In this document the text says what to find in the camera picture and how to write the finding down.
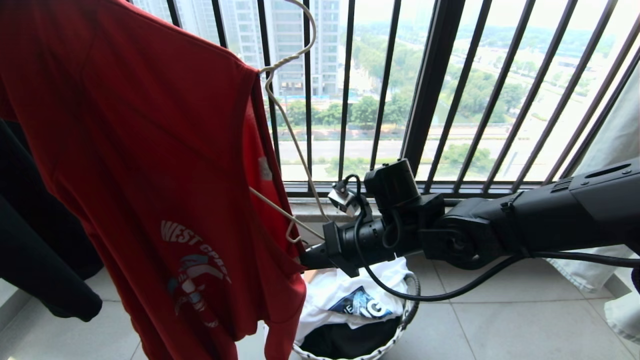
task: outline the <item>high-rise building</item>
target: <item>high-rise building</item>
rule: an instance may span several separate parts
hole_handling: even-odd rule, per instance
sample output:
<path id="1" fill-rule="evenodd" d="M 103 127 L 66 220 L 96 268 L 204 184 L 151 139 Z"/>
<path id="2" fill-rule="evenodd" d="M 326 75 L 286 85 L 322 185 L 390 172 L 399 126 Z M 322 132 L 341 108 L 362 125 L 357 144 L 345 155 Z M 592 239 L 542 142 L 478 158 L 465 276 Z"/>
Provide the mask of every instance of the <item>high-rise building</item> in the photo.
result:
<path id="1" fill-rule="evenodd" d="M 312 96 L 338 92 L 340 0 L 310 0 L 316 21 L 316 44 L 311 51 Z M 211 0 L 175 0 L 182 27 L 208 41 L 220 43 Z M 165 0 L 134 0 L 134 4 L 171 21 Z M 264 0 L 271 63 L 303 47 L 303 16 L 296 5 L 284 0 Z M 229 49 L 247 64 L 264 66 L 262 37 L 256 0 L 220 0 Z M 275 72 L 274 93 L 305 95 L 304 58 Z"/>

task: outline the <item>red t-shirt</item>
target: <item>red t-shirt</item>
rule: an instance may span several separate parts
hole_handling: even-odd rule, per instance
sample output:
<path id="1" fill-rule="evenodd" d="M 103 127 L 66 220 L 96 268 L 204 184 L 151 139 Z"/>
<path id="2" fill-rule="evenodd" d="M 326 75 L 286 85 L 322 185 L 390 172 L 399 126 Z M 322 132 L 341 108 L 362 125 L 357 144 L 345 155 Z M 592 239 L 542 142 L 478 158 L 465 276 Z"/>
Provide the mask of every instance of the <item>red t-shirt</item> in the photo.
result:
<path id="1" fill-rule="evenodd" d="M 83 222 L 150 359 L 287 359 L 301 250 L 257 70 L 118 0 L 0 1 L 0 117 Z"/>

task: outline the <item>white wire hanger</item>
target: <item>white wire hanger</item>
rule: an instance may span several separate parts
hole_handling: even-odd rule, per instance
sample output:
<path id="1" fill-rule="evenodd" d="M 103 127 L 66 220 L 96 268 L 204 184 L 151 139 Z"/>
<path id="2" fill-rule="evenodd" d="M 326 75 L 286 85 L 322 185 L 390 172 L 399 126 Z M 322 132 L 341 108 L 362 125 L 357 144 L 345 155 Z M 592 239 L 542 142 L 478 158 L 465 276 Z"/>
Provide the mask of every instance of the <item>white wire hanger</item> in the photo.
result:
<path id="1" fill-rule="evenodd" d="M 320 214 L 322 214 L 322 216 L 327 221 L 331 221 L 329 219 L 329 217 L 326 216 L 326 214 L 324 213 L 324 209 L 323 209 L 322 204 L 320 202 L 320 196 L 318 196 L 318 192 L 316 191 L 316 186 L 314 185 L 313 179 L 311 178 L 311 172 L 309 171 L 309 167 L 307 166 L 307 162 L 305 161 L 304 155 L 302 155 L 302 150 L 300 149 L 300 145 L 298 144 L 298 139 L 296 138 L 296 134 L 293 132 L 293 128 L 291 127 L 291 123 L 289 122 L 289 118 L 287 117 L 287 114 L 284 111 L 284 109 L 282 108 L 282 105 L 280 104 L 278 99 L 275 97 L 275 95 L 273 95 L 273 92 L 269 89 L 269 86 L 273 82 L 274 71 L 279 69 L 280 67 L 282 67 L 286 63 L 289 63 L 289 62 L 291 62 L 291 61 L 293 61 L 295 59 L 298 59 L 303 54 L 309 52 L 311 50 L 311 47 L 316 42 L 316 22 L 315 22 L 313 16 L 311 15 L 311 12 L 309 11 L 309 9 L 304 4 L 300 3 L 297 0 L 284 0 L 284 1 L 287 1 L 288 3 L 295 4 L 296 6 L 300 7 L 302 9 L 302 11 L 305 13 L 307 18 L 309 19 L 309 23 L 310 23 L 311 29 L 312 29 L 311 40 L 309 42 L 309 45 L 305 46 L 302 50 L 298 51 L 297 53 L 295 53 L 295 54 L 293 54 L 291 56 L 287 56 L 286 58 L 281 59 L 280 61 L 276 62 L 275 64 L 273 64 L 271 66 L 267 66 L 267 67 L 262 68 L 260 70 L 260 74 L 262 74 L 263 72 L 267 72 L 267 71 L 269 72 L 269 77 L 267 78 L 267 81 L 266 81 L 266 84 L 265 84 L 265 90 L 267 92 L 267 95 L 273 101 L 273 103 L 276 104 L 276 106 L 278 106 L 278 109 L 280 110 L 280 113 L 282 114 L 282 118 L 284 119 L 285 124 L 287 124 L 287 129 L 289 130 L 289 134 L 291 134 L 291 138 L 293 139 L 293 144 L 296 146 L 296 150 L 298 151 L 298 156 L 300 157 L 300 161 L 302 162 L 302 166 L 305 169 L 305 172 L 307 173 L 307 181 L 309 183 L 309 187 L 311 189 L 311 192 L 314 194 L 314 198 L 316 199 L 316 204 L 318 205 L 318 208 L 320 209 Z M 291 220 L 291 223 L 289 224 L 289 228 L 287 229 L 287 233 L 285 235 L 287 240 L 289 240 L 290 242 L 296 243 L 296 242 L 300 241 L 300 239 L 301 239 L 300 236 L 295 238 L 295 239 L 291 238 L 291 230 L 293 229 L 293 224 L 294 223 L 302 226 L 304 229 L 306 229 L 307 231 L 309 231 L 313 235 L 315 235 L 318 238 L 324 240 L 324 236 L 318 234 L 313 229 L 311 229 L 309 226 L 307 226 L 306 224 L 304 224 L 303 222 L 298 220 L 295 216 L 293 216 L 292 214 L 289 214 L 288 212 L 283 210 L 280 206 L 278 206 L 275 203 L 271 202 L 269 199 L 267 199 L 261 193 L 259 193 L 255 189 L 253 189 L 251 186 L 249 187 L 249 191 L 251 191 L 260 200 L 264 201 L 269 206 L 271 206 L 272 208 L 276 209 L 279 213 L 283 214 L 285 217 L 287 217 L 289 220 Z"/>

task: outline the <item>metal railing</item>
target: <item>metal railing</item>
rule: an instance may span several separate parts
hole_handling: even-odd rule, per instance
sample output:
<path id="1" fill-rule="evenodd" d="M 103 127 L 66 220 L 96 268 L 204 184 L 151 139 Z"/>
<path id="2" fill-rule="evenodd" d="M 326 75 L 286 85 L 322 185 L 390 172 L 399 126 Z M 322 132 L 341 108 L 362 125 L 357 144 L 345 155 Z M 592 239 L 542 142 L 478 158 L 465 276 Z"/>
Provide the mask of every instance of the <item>metal railing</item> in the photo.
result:
<path id="1" fill-rule="evenodd" d="M 265 13 L 264 0 L 254 0 L 257 2 L 260 34 L 262 37 L 262 53 L 264 55 L 265 66 L 270 65 L 271 58 L 269 52 L 268 41 L 268 27 L 267 17 Z M 177 10 L 176 0 L 166 0 L 171 20 L 174 25 L 180 26 L 180 17 Z M 304 5 L 309 7 L 310 0 L 303 0 Z M 525 178 L 530 172 L 534 162 L 540 155 L 544 145 L 546 144 L 551 132 L 554 130 L 558 119 L 560 118 L 565 106 L 568 104 L 571 96 L 578 85 L 584 71 L 587 69 L 588 63 L 594 54 L 596 46 L 601 40 L 603 33 L 611 15 L 617 5 L 617 0 L 608 0 L 604 6 L 604 10 L 600 19 L 593 30 L 591 37 L 587 43 L 587 46 L 577 63 L 573 74 L 568 81 L 560 100 L 557 103 L 555 110 L 550 118 L 547 120 L 545 127 L 537 139 L 533 150 L 531 151 L 528 159 L 526 160 L 523 169 L 518 174 L 515 181 L 496 181 L 497 174 L 499 173 L 501 166 L 505 163 L 505 159 L 511 150 L 514 141 L 518 138 L 518 132 L 521 130 L 527 114 L 531 109 L 536 96 L 539 94 L 540 88 L 547 76 L 554 56 L 561 44 L 564 34 L 567 30 L 569 22 L 572 18 L 575 7 L 577 6 L 577 0 L 568 0 L 559 24 L 553 34 L 553 37 L 549 43 L 548 49 L 545 53 L 544 59 L 536 72 L 533 82 L 531 83 L 527 95 L 520 107 L 520 111 L 515 118 L 514 123 L 511 125 L 511 129 L 506 136 L 504 145 L 500 149 L 499 155 L 493 162 L 493 166 L 488 173 L 485 181 L 468 181 L 465 180 L 474 156 L 478 150 L 480 141 L 483 139 L 484 131 L 491 126 L 490 119 L 498 103 L 500 94 L 502 93 L 503 86 L 511 70 L 511 66 L 514 62 L 516 52 L 520 47 L 520 42 L 523 38 L 525 30 L 529 22 L 529 18 L 534 9 L 535 0 L 527 0 L 524 4 L 524 8 L 520 15 L 520 19 L 516 26 L 511 44 L 505 55 L 504 63 L 500 68 L 497 76 L 496 83 L 493 87 L 491 95 L 489 96 L 487 105 L 482 113 L 482 116 L 477 125 L 476 131 L 473 135 L 473 139 L 470 143 L 468 152 L 461 165 L 460 171 L 456 180 L 454 181 L 439 181 L 436 180 L 436 171 L 438 165 L 441 164 L 443 153 L 445 152 L 445 144 L 451 134 L 451 129 L 454 124 L 454 118 L 458 112 L 458 108 L 461 103 L 463 92 L 467 85 L 467 80 L 474 64 L 474 59 L 478 47 L 481 43 L 483 31 L 487 22 L 487 18 L 492 6 L 492 0 L 484 0 L 482 7 L 477 16 L 477 22 L 473 31 L 472 38 L 470 39 L 470 45 L 465 58 L 464 64 L 461 69 L 460 77 L 456 89 L 451 98 L 451 105 L 447 112 L 446 119 L 442 125 L 442 134 L 438 141 L 435 155 L 431 162 L 431 168 L 425 179 L 417 179 L 419 186 L 422 187 L 422 191 L 440 192 L 448 198 L 465 198 L 482 196 L 487 198 L 495 198 L 507 195 L 509 193 L 517 192 L 520 190 L 526 190 L 535 188 L 543 184 L 548 184 L 556 179 L 557 174 L 566 164 L 564 170 L 561 172 L 559 178 L 567 177 L 571 174 L 575 167 L 579 164 L 581 156 L 588 148 L 589 144 L 593 141 L 601 128 L 604 120 L 611 111 L 617 98 L 632 75 L 633 69 L 636 67 L 640 60 L 640 49 L 636 49 L 631 62 L 627 69 L 615 84 L 614 90 L 611 92 L 609 98 L 605 101 L 604 106 L 598 109 L 604 100 L 609 89 L 614 85 L 614 79 L 618 76 L 623 63 L 627 59 L 629 53 L 634 47 L 638 34 L 640 33 L 640 15 L 636 19 L 632 31 L 628 34 L 624 44 L 621 47 L 620 52 L 617 54 L 611 68 L 609 69 L 606 77 L 600 88 L 598 89 L 593 101 L 589 104 L 586 113 L 582 117 L 581 121 L 577 125 L 577 128 L 573 134 L 570 135 L 570 139 L 561 153 L 558 154 L 551 170 L 545 176 L 544 179 L 539 181 L 526 181 Z M 346 144 L 346 131 L 348 124 L 348 102 L 349 102 L 349 77 L 351 74 L 351 57 L 353 50 L 354 39 L 354 18 L 355 18 L 355 0 L 348 0 L 348 13 L 347 13 L 347 26 L 346 26 L 346 43 L 345 43 L 345 59 L 344 59 L 344 86 L 342 94 L 342 116 L 340 119 L 340 147 L 339 147 L 339 169 L 338 178 L 342 178 L 344 174 L 344 158 L 345 158 L 345 144 Z M 413 95 L 412 107 L 410 116 L 407 121 L 405 129 L 404 140 L 402 148 L 398 154 L 398 157 L 406 158 L 410 162 L 413 173 L 416 174 L 422 153 L 425 149 L 425 144 L 428 140 L 429 130 L 432 128 L 435 109 L 438 104 L 438 97 L 440 95 L 443 82 L 445 79 L 445 73 L 449 66 L 449 60 L 454 45 L 456 34 L 458 33 L 458 26 L 462 18 L 462 12 L 464 9 L 464 0 L 436 0 L 433 8 L 432 18 L 430 22 L 429 35 L 427 36 L 426 43 L 424 45 L 424 53 L 422 57 L 422 65 L 419 71 L 419 75 L 415 85 L 415 91 Z M 227 38 L 225 36 L 225 27 L 223 23 L 223 14 L 221 13 L 220 2 L 218 0 L 212 0 L 212 6 L 214 9 L 216 27 L 218 30 L 218 37 L 220 39 L 220 45 L 227 47 Z M 393 4 L 393 10 L 390 19 L 390 29 L 388 35 L 387 52 L 385 57 L 385 66 L 383 70 L 383 78 L 380 85 L 380 102 L 378 105 L 378 111 L 375 121 L 375 131 L 372 143 L 372 152 L 369 160 L 370 167 L 373 168 L 376 165 L 376 156 L 378 153 L 378 146 L 380 144 L 381 129 L 383 125 L 383 116 L 385 112 L 385 99 L 388 92 L 389 77 L 392 68 L 392 59 L 394 55 L 394 47 L 396 44 L 396 35 L 398 30 L 398 23 L 400 18 L 401 0 L 395 0 Z M 306 20 L 303 22 L 303 39 L 304 44 L 307 45 L 310 41 L 310 27 Z M 306 128 L 305 134 L 307 139 L 312 138 L 312 82 L 311 82 L 311 59 L 310 53 L 304 56 L 304 87 L 305 87 L 305 108 L 306 108 Z M 278 141 L 278 127 L 276 123 L 276 109 L 273 101 L 268 100 L 269 114 L 271 119 L 271 129 L 273 137 L 273 146 L 275 154 L 280 164 L 280 146 Z M 584 139 L 579 143 L 582 134 L 587 131 Z M 312 142 L 307 141 L 307 163 L 309 169 L 312 169 Z M 569 155 L 574 148 L 577 150 L 569 159 Z M 319 194 L 325 195 L 331 190 L 331 182 L 318 181 L 316 182 Z M 310 197 L 311 192 L 308 184 L 303 181 L 287 181 L 285 182 L 285 188 L 290 197 Z"/>

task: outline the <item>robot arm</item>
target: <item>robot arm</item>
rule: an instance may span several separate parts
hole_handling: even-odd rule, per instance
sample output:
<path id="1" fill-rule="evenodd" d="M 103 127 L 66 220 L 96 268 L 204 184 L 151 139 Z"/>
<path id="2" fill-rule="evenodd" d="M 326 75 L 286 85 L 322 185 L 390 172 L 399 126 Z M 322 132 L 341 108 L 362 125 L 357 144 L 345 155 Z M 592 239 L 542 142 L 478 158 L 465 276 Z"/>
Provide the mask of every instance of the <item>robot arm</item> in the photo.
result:
<path id="1" fill-rule="evenodd" d="M 622 243 L 640 252 L 640 158 L 499 199 L 467 199 L 447 213 L 441 194 L 419 193 L 406 160 L 368 172 L 364 185 L 382 218 L 372 217 L 361 195 L 360 225 L 325 224 L 326 241 L 301 257 L 307 268 L 337 267 L 354 277 L 365 265 L 416 252 L 467 270 L 500 256 L 550 257 Z M 346 182 L 335 187 L 338 194 L 345 189 Z"/>

